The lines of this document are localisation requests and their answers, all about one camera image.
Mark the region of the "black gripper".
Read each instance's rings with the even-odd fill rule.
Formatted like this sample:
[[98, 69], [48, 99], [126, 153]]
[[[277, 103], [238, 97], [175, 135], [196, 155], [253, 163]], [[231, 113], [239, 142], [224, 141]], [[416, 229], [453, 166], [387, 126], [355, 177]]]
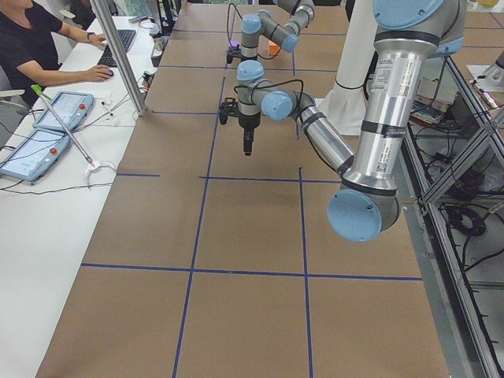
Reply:
[[254, 142], [254, 129], [261, 123], [261, 114], [247, 115], [239, 113], [239, 126], [243, 129], [243, 152], [246, 156], [252, 154]]

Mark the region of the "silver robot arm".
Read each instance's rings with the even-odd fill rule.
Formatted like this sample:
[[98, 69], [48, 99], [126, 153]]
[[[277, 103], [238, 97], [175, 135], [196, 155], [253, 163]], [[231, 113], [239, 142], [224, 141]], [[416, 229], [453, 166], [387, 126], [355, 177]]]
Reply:
[[243, 15], [240, 44], [241, 61], [258, 58], [258, 44], [261, 35], [274, 42], [281, 50], [291, 53], [298, 44], [302, 29], [306, 28], [314, 19], [315, 5], [310, 0], [284, 0], [274, 1], [274, 3], [291, 15], [290, 20], [285, 25], [279, 24], [265, 9]]
[[328, 221], [344, 239], [374, 239], [398, 219], [393, 179], [396, 158], [417, 94], [421, 68], [457, 52], [464, 40], [463, 1], [348, 1], [349, 20], [335, 85], [317, 102], [265, 77], [258, 42], [266, 38], [291, 52], [314, 19], [311, 1], [281, 1], [286, 24], [259, 10], [242, 19], [238, 98], [227, 101], [243, 128], [250, 154], [262, 117], [293, 119], [322, 161], [341, 179]]

